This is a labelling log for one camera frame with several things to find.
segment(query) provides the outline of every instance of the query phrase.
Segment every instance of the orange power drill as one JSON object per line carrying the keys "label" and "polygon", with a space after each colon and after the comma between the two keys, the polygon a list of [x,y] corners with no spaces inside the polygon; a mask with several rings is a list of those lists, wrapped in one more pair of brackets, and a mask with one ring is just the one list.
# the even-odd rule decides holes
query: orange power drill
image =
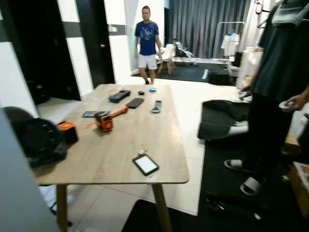
{"label": "orange power drill", "polygon": [[127,112],[127,106],[121,106],[119,109],[109,112],[109,111],[99,111],[95,113],[96,125],[103,129],[103,131],[108,132],[113,128],[112,118],[118,115],[125,114]]}

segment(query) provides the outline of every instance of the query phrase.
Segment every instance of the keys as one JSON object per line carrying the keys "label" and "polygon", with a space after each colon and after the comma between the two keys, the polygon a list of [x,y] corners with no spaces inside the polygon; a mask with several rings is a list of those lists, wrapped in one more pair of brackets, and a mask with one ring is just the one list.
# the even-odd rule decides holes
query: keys
{"label": "keys", "polygon": [[144,155],[146,151],[148,151],[148,149],[146,149],[146,148],[143,148],[142,150],[140,150],[139,151],[139,156],[140,155]]}

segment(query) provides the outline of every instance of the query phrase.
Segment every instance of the wooden table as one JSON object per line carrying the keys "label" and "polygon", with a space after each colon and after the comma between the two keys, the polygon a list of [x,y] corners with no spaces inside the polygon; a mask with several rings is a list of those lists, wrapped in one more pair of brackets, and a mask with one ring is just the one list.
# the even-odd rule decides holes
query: wooden table
{"label": "wooden table", "polygon": [[[171,88],[157,86],[157,91],[150,93],[150,87],[98,86],[65,118],[76,125],[79,137],[66,159],[34,169],[40,185],[56,184],[57,220],[63,232],[67,231],[67,185],[70,184],[151,184],[162,230],[171,231],[162,184],[186,183],[189,172]],[[108,97],[122,89],[131,90],[131,95],[118,104],[109,102]],[[145,95],[139,96],[139,90],[145,91]],[[114,118],[111,132],[85,128],[94,119],[82,118],[84,111],[112,111],[135,97],[145,101]],[[150,112],[155,100],[162,101],[159,114]],[[144,176],[132,162],[143,148],[148,149],[147,154],[160,166],[150,177]]]}

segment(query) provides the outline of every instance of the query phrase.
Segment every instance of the blue t-shirt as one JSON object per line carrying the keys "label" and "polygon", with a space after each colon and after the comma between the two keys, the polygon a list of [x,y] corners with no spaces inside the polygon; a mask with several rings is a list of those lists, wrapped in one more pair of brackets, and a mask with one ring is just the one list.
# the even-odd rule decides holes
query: blue t-shirt
{"label": "blue t-shirt", "polygon": [[152,21],[150,23],[139,22],[136,25],[135,36],[140,37],[140,54],[149,56],[156,54],[155,36],[159,34],[158,25]]}

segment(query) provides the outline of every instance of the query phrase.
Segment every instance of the white shorts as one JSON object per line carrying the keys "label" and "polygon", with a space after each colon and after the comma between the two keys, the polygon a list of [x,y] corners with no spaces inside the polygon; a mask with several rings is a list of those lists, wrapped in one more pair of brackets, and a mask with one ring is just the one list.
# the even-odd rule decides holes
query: white shorts
{"label": "white shorts", "polygon": [[146,68],[146,66],[148,66],[148,69],[151,70],[157,68],[155,54],[149,56],[139,54],[139,68]]}

